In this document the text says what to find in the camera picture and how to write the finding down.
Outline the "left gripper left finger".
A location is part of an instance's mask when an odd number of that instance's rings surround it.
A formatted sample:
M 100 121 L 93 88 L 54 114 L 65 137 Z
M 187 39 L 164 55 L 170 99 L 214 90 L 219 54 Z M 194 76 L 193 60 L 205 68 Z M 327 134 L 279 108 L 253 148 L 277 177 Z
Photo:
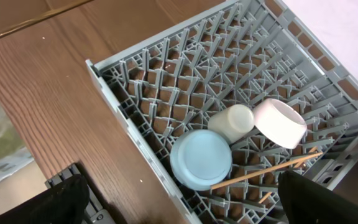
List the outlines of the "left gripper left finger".
M 76 212 L 59 187 L 48 189 L 0 215 L 0 224 L 78 224 Z

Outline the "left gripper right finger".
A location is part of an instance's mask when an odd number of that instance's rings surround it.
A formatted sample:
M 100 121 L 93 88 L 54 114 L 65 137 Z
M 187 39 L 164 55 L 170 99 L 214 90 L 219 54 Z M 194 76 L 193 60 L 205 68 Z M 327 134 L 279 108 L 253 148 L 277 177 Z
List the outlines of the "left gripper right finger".
M 358 223 L 358 206 L 293 171 L 278 178 L 278 195 L 290 224 Z

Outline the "wooden chopstick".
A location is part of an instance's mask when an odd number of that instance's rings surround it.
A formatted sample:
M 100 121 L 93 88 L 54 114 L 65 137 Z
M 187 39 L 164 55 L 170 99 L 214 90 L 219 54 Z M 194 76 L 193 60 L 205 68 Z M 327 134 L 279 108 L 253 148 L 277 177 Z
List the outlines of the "wooden chopstick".
M 257 172 L 253 172 L 253 173 L 250 173 L 250 174 L 247 174 L 247 175 L 243 175 L 241 177 L 236 177 L 236 178 L 231 179 L 231 180 L 226 180 L 226 181 L 221 182 L 219 184 L 212 185 L 211 189 L 215 190 L 215 189 L 218 189 L 218 188 L 221 188 L 221 187 L 225 187 L 227 185 L 235 184 L 235 183 L 243 181 L 243 180 L 247 180 L 247 179 L 257 177 L 259 175 L 268 173 L 268 172 L 273 172 L 275 170 L 278 170 L 278 169 L 281 169 L 281 168 L 284 168 L 284 167 L 288 167 L 290 165 L 296 164 L 299 160 L 302 160 L 302 159 L 308 160 L 308 159 L 311 159 L 311 158 L 314 158 L 314 157 L 318 157 L 320 155 L 322 155 L 322 152 L 317 152 L 317 153 L 314 153 L 314 154 L 310 154 L 310 155 L 307 155 L 307 156 L 300 157 L 298 159 L 294 159 L 294 160 L 291 160 L 291 161 L 284 162 L 283 164 L 279 164 L 279 165 L 276 165 L 276 166 L 273 166 L 273 167 L 266 168 L 264 170 L 258 170 Z
M 310 150 L 310 153 L 316 153 L 317 150 L 318 150 L 318 146 L 315 146 L 313 147 L 311 150 Z M 306 159 L 302 159 L 302 160 L 299 160 L 294 166 L 293 168 L 296 169 L 298 168 L 299 166 L 305 164 L 305 161 Z M 273 194 L 273 192 L 267 192 L 259 201 L 258 203 L 262 204 L 265 200 L 267 200 L 271 195 Z

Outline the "pink white bowl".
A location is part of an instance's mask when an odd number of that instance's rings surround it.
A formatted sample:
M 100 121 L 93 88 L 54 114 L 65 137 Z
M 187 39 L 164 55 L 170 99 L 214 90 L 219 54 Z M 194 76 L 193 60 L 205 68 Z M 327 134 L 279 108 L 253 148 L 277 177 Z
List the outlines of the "pink white bowl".
M 256 128 L 275 144 L 294 149 L 306 133 L 302 116 L 280 100 L 268 98 L 253 110 Z

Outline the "white plastic cup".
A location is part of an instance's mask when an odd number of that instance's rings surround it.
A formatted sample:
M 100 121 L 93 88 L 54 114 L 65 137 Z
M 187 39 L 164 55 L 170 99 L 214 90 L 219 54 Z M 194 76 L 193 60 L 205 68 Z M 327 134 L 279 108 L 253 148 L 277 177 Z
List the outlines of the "white plastic cup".
M 254 114 L 250 108 L 233 105 L 210 117 L 208 129 L 232 144 L 249 133 L 254 128 L 254 123 Z

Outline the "light blue bowl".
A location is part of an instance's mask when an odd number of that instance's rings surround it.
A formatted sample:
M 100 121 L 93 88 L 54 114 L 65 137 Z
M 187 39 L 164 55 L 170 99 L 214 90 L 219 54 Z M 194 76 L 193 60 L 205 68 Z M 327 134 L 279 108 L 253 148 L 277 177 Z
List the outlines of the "light blue bowl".
M 232 167 L 232 155 L 222 136 L 207 129 L 182 134 L 170 151 L 176 179 L 192 190 L 209 190 L 220 183 Z

